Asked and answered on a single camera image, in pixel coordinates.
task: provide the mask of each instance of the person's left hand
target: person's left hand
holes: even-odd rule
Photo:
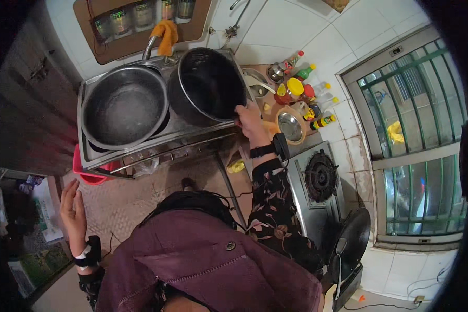
[[[61,219],[68,232],[69,247],[74,257],[81,255],[87,247],[85,242],[87,217],[81,192],[76,191],[79,186],[80,182],[75,179],[64,188],[61,195]]]

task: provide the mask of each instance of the jacket button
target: jacket button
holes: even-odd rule
[[[231,251],[232,249],[236,248],[236,243],[234,242],[228,242],[227,246],[225,247],[225,250]]]

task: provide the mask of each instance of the orange towel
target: orange towel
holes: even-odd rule
[[[172,56],[172,47],[179,40],[177,25],[172,21],[159,22],[151,32],[150,37],[163,38],[158,47],[158,55]]]

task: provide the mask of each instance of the window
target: window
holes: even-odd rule
[[[430,245],[461,238],[462,82],[432,28],[343,75],[364,126],[376,183],[378,237]]]

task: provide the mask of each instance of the red bottle cap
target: red bottle cap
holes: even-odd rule
[[[303,86],[303,92],[307,97],[315,97],[314,88],[310,84],[306,84]]]

